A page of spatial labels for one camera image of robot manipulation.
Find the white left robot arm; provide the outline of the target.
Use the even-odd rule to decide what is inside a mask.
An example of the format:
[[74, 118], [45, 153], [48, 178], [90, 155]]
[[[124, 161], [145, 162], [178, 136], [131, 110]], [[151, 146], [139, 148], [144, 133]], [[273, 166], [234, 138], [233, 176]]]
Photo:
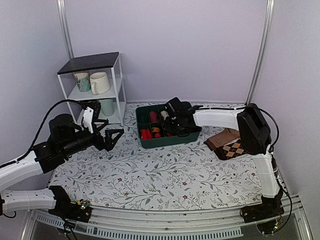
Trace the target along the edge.
[[68, 113], [57, 115], [49, 121], [47, 141], [34, 141], [22, 156], [0, 166], [0, 213], [31, 209], [47, 209], [63, 220], [90, 215], [89, 203], [83, 199], [73, 203], [63, 187], [53, 185], [36, 191], [10, 192], [8, 188], [33, 176], [46, 174], [63, 165], [69, 158], [89, 147], [111, 151], [123, 129], [107, 129], [108, 120], [97, 118], [96, 110], [81, 105], [84, 110], [82, 123], [76, 124]]

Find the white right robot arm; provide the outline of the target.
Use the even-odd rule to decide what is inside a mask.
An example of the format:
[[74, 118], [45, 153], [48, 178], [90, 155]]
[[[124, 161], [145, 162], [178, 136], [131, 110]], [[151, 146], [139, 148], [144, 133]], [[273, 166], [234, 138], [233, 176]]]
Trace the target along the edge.
[[282, 197], [277, 180], [277, 164], [273, 157], [275, 141], [271, 139], [271, 129], [264, 118], [266, 111], [256, 104], [238, 108], [187, 107], [177, 97], [164, 105], [168, 117], [164, 120], [167, 132], [179, 137], [188, 135], [198, 127], [220, 127], [239, 132], [240, 144], [251, 155], [257, 169], [262, 189], [262, 200], [258, 213], [269, 218], [278, 210], [274, 199]]

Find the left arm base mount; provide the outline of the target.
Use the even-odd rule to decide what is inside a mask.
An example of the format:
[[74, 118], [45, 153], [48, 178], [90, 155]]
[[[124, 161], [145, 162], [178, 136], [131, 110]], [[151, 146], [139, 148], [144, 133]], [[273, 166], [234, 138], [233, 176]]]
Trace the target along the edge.
[[89, 222], [92, 208], [87, 201], [81, 199], [78, 202], [72, 202], [61, 186], [53, 185], [48, 189], [52, 191], [55, 200], [54, 208], [48, 210], [49, 214], [60, 217], [62, 220]]

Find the red sock pair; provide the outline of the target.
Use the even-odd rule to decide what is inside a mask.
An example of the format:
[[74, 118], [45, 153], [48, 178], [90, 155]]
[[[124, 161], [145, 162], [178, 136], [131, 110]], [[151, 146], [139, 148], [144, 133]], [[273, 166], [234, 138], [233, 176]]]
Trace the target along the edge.
[[158, 113], [155, 111], [150, 111], [149, 112], [149, 120], [150, 120], [150, 123], [159, 123], [160, 120], [159, 120]]

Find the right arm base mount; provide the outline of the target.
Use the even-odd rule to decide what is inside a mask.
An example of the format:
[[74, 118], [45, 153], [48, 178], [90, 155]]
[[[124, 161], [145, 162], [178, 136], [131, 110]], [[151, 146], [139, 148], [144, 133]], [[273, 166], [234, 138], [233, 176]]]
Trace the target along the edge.
[[293, 202], [292, 198], [287, 195], [290, 203], [289, 215], [285, 220], [283, 214], [285, 213], [284, 208], [282, 207], [282, 202], [279, 201], [275, 205], [271, 202], [245, 206], [242, 207], [239, 211], [239, 215], [243, 218], [245, 223], [252, 223], [263, 221], [256, 224], [257, 230], [265, 236], [274, 235], [282, 230], [288, 223], [292, 210]]

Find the green divided storage box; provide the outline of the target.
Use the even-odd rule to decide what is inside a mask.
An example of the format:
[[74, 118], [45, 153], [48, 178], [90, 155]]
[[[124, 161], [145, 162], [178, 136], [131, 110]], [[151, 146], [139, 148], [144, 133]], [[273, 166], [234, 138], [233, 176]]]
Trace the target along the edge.
[[201, 127], [193, 128], [183, 136], [166, 131], [165, 118], [161, 115], [164, 110], [164, 104], [140, 106], [135, 110], [138, 136], [144, 149], [187, 144], [198, 139]]

